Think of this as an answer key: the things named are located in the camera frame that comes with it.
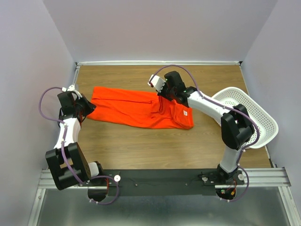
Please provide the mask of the orange t shirt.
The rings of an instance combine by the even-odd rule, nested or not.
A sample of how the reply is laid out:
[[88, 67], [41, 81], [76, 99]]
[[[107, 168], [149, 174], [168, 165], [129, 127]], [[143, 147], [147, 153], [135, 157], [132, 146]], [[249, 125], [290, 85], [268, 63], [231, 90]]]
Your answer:
[[91, 103], [96, 108], [88, 118], [95, 121], [145, 129], [194, 127], [191, 108], [153, 92], [94, 87]]

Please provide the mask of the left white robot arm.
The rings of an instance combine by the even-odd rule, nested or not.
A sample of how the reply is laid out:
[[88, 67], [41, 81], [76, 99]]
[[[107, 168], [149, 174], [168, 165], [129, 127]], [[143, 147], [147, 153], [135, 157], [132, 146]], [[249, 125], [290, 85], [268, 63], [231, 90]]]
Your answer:
[[86, 181], [99, 186], [104, 182], [102, 167], [97, 161], [88, 163], [78, 144], [82, 122], [96, 106], [78, 91], [64, 91], [57, 97], [60, 132], [54, 148], [45, 154], [55, 186], [63, 190]]

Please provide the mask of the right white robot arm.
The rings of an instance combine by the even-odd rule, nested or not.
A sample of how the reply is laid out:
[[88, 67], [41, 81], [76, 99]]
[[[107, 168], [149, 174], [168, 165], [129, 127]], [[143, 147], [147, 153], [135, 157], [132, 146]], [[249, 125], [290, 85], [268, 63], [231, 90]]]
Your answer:
[[232, 181], [243, 149], [254, 134], [253, 121], [246, 107], [242, 104], [228, 107], [201, 93], [197, 85], [186, 87], [177, 71], [165, 74], [164, 78], [152, 75], [148, 84], [155, 88], [159, 96], [199, 110], [220, 123], [225, 150], [217, 166], [216, 178], [223, 185]]

